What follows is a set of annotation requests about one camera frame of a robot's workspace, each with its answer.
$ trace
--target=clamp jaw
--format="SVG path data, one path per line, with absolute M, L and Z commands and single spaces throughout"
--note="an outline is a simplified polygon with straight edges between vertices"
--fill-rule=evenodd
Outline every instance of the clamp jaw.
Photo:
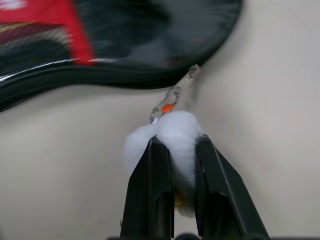
M 195 146 L 195 219 L 205 239 L 270 237 L 243 180 L 208 136 Z M 174 237 L 174 181 L 169 150 L 153 137 L 132 173 L 126 194 L 121 239 Z M 177 240 L 198 239 L 183 234 Z

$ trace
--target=white cotton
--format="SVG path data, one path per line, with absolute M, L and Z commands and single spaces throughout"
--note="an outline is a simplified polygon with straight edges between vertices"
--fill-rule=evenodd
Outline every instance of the white cotton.
M 121 160 L 129 176 L 134 172 L 143 156 L 149 140 L 157 134 L 157 124 L 139 127 L 130 133 L 124 142 Z
M 194 217 L 196 141 L 203 134 L 202 127 L 192 113 L 174 111 L 130 133 L 124 143 L 122 161 L 129 175 L 143 156 L 149 140 L 156 136 L 172 157 L 174 185 L 187 205 L 178 208 L 181 215 Z
M 196 140 L 204 133 L 192 113 L 174 111 L 160 118 L 156 137 L 168 148 L 172 157 L 175 187 L 186 198 L 187 206 L 178 210 L 186 217 L 194 216 Z

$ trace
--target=cotton ball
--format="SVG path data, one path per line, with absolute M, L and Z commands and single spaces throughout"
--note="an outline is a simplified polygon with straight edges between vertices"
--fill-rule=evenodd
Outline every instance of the cotton ball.
M 172 157 L 174 185 L 185 197 L 186 205 L 178 208 L 181 215 L 194 217 L 195 146 L 204 133 L 198 119 L 190 112 L 174 111 L 160 118 L 156 137 Z
M 157 133 L 157 124 L 139 127 L 130 133 L 124 142 L 121 160 L 129 176 L 134 172 L 143 156 L 149 140 Z

